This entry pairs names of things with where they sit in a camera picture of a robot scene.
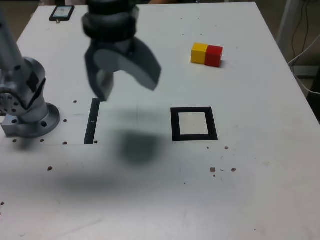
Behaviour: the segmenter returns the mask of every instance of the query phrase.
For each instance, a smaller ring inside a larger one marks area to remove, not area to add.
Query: table surface
[[[61,121],[33,140],[0,132],[0,239],[319,239],[319,124],[256,4],[139,8],[159,85],[117,72],[98,144],[83,144],[87,8],[56,24],[39,7],[30,20],[18,45],[46,69]],[[222,66],[190,63],[194,42],[222,46]],[[218,140],[172,141],[175,107],[212,107]]]

